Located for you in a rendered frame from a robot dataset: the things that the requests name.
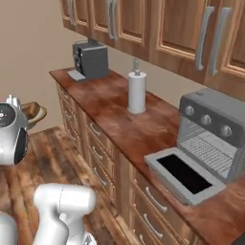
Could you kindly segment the grey toaster oven door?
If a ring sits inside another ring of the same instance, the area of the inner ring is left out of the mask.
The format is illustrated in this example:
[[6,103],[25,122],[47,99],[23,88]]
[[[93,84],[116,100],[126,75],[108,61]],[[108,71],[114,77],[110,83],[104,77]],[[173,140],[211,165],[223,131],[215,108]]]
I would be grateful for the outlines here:
[[177,147],[146,155],[145,162],[184,205],[196,206],[226,187]]

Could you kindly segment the grey toaster oven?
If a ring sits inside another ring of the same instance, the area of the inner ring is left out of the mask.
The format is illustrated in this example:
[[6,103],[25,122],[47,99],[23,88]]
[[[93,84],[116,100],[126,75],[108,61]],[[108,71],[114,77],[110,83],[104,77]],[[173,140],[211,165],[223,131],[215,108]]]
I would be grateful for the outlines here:
[[[189,116],[185,109],[192,106],[194,113]],[[222,94],[210,88],[201,89],[197,92],[185,94],[180,99],[179,111],[181,113],[177,148],[187,154],[201,167],[218,178],[226,186],[232,181],[245,174],[245,102]],[[209,115],[212,122],[203,125],[201,118]],[[228,125],[232,130],[232,135],[223,137],[221,128]],[[197,136],[205,131],[210,132],[219,139],[236,148],[233,163],[228,177],[220,176],[210,167],[206,166],[201,160],[181,146],[181,142],[191,136]]]

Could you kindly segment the wooden drawer front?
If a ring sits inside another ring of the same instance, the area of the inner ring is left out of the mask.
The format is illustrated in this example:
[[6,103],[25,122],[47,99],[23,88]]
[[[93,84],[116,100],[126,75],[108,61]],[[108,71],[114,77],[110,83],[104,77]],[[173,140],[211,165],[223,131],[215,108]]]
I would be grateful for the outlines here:
[[112,183],[112,181],[110,180],[108,174],[105,172],[105,170],[103,169],[103,167],[99,163],[99,161],[93,155],[90,156],[90,164],[91,164],[92,169],[93,169],[93,167],[97,168],[97,172],[98,172],[100,178],[107,183],[106,187],[103,187],[103,188],[105,189],[110,200],[113,203],[116,203],[116,195],[115,195],[116,188],[115,188],[114,184]]
[[[62,101],[61,110],[62,110],[62,114],[66,122],[70,123],[73,127],[78,127],[78,115],[77,115],[76,108],[71,108],[69,104],[67,104],[65,101]],[[66,117],[66,115],[64,114],[64,111],[67,111],[70,115],[73,116],[71,121]]]
[[[179,245],[179,243],[171,234],[171,232],[167,229],[167,227],[153,213],[152,208],[150,208],[146,201],[139,195],[135,197],[135,201],[132,204],[132,212],[135,217],[133,226],[133,229],[135,230],[135,235],[139,239],[139,235],[141,234],[146,245]],[[154,228],[159,233],[163,234],[162,239],[159,239],[147,226],[143,217],[144,213],[147,213],[147,218],[154,226]]]
[[[67,129],[72,129],[74,132],[76,132],[76,130],[73,128],[73,126],[71,124],[69,124],[68,122],[65,122],[64,125],[65,125],[65,130],[67,131],[67,134],[68,134],[68,130]],[[82,151],[82,147],[81,147],[81,144],[80,144],[80,136],[79,136],[79,134],[77,132],[76,132],[76,134],[77,134],[78,137],[77,137],[77,139],[75,141],[73,139],[71,139],[69,134],[68,134],[68,136],[70,137],[71,141],[74,143],[74,145],[76,146],[78,151]]]
[[[88,145],[91,148],[94,156],[99,160],[99,162],[103,165],[107,173],[110,175],[111,178],[114,177],[114,164],[112,163],[109,153],[105,150],[102,144],[91,134],[87,135]],[[103,156],[103,159],[100,160],[97,155],[94,153],[92,146],[96,147],[96,151]]]
[[[184,222],[174,208],[168,203],[166,198],[156,190],[150,183],[146,181],[143,175],[138,171],[133,173],[132,177],[133,187],[135,188],[136,196],[141,196],[148,206],[152,208],[153,213],[157,218],[173,233],[178,242],[183,245],[191,245],[194,241],[195,234],[190,227]],[[151,194],[163,206],[167,207],[166,212],[161,210],[147,197],[145,187],[149,187]]]
[[[93,121],[91,120],[89,117],[86,117],[86,125],[89,129],[89,131],[92,133],[92,135],[103,145],[103,147],[110,152],[111,151],[111,142],[108,139],[108,137],[104,134],[104,132],[101,130],[101,128]],[[94,124],[94,127],[100,131],[100,136],[96,135],[92,129],[90,128],[90,123]]]
[[[62,87],[60,86],[59,84],[56,85],[57,87],[57,91],[59,93],[59,96],[67,103],[70,105],[71,108],[76,108],[76,103],[75,101],[73,100],[73,98],[70,96],[70,94]],[[60,91],[63,91],[65,92],[68,96],[69,96],[69,99],[65,99],[61,94],[60,94]]]

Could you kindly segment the white paper towel roll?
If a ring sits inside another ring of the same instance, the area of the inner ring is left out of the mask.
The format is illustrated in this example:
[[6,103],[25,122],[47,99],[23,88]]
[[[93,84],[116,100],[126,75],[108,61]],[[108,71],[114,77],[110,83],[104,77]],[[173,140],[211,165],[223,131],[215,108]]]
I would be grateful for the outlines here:
[[133,70],[128,74],[128,106],[131,114],[145,112],[146,73],[139,67],[139,60],[133,59]]

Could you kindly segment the dark grey coffee machine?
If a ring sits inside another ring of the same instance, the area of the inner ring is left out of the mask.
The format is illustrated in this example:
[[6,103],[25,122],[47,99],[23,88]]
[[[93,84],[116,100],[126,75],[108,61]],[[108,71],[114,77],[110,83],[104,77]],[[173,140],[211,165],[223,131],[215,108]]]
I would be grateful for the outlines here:
[[107,47],[93,38],[73,44],[75,68],[67,72],[77,82],[108,76]]

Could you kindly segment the brown round stool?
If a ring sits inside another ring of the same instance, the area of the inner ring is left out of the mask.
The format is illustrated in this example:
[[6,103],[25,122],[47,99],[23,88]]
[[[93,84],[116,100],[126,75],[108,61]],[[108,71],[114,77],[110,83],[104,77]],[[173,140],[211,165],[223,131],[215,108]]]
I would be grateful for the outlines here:
[[47,116],[47,109],[39,105],[36,101],[22,104],[21,111],[28,119],[28,129],[32,129]]

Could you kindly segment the wooden cupboard door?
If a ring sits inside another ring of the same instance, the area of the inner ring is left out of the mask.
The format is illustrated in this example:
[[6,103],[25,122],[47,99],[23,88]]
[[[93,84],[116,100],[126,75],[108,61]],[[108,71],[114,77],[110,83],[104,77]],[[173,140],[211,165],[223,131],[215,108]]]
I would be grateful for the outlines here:
[[92,33],[97,41],[111,45],[107,28],[106,0],[91,0]]
[[233,10],[226,23],[218,51],[215,76],[208,70],[205,85],[245,101],[245,0],[220,0],[217,20],[223,8]]
[[195,68],[201,22],[210,0],[152,0],[149,62],[184,78],[202,83]]
[[67,29],[72,30],[73,25],[70,18],[70,0],[59,0],[60,9],[61,9],[61,16],[63,21],[63,26]]
[[91,32],[88,0],[74,0],[74,18],[76,31],[89,36]]
[[115,48],[148,60],[151,0],[117,0]]

